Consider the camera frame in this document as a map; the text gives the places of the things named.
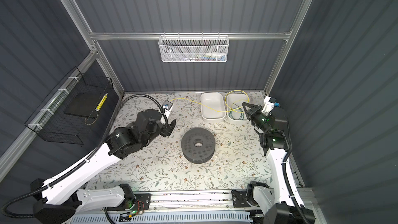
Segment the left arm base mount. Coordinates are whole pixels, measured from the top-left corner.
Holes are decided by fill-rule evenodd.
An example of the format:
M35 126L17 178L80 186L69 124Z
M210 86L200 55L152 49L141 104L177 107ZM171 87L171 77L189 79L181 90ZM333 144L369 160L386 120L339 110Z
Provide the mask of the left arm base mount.
M151 197L151 194L130 194L125 197L119 207L123 211L146 211L149 210Z

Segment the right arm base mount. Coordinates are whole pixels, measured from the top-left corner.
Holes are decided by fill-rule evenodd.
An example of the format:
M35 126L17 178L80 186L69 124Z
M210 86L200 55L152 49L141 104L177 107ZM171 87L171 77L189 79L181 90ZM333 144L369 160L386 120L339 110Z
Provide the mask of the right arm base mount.
M233 206L235 208L243 208L243 207L257 207L258 203L254 200L253 192L254 188L257 186L265 187L269 189L269 185L266 183L251 181L246 189L241 190L231 190Z

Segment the dark grey foam spool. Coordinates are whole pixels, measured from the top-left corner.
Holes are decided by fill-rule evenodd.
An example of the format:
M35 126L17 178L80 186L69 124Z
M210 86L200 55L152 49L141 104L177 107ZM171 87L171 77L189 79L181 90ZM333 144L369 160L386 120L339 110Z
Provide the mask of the dark grey foam spool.
M191 163L203 164L209 161L216 148L214 135L204 128L193 128L181 139L181 150Z

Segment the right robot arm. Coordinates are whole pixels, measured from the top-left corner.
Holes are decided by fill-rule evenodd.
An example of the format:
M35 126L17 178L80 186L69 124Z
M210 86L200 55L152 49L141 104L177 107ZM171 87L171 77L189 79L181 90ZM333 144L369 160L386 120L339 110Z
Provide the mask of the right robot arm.
M263 217L255 217L259 224L313 224L314 212L305 207L294 182L289 157L293 145L287 114L274 108L268 114L259 105L244 102L242 108L255 132L271 169L273 189L266 183L251 181L246 197L251 206L260 207Z

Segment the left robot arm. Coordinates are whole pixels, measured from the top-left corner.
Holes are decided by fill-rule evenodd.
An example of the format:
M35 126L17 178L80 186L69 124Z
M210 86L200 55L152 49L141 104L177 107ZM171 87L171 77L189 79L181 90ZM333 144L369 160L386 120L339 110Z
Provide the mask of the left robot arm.
M148 146L159 135L168 137L176 120L167 123L157 110L139 112L135 122L116 128L93 156L80 160L83 165L71 175L62 172L45 180L48 189L35 195L33 216L42 224L61 224L78 212L105 208L111 211L137 211L131 187L120 184L110 189L84 190L82 185L107 167Z

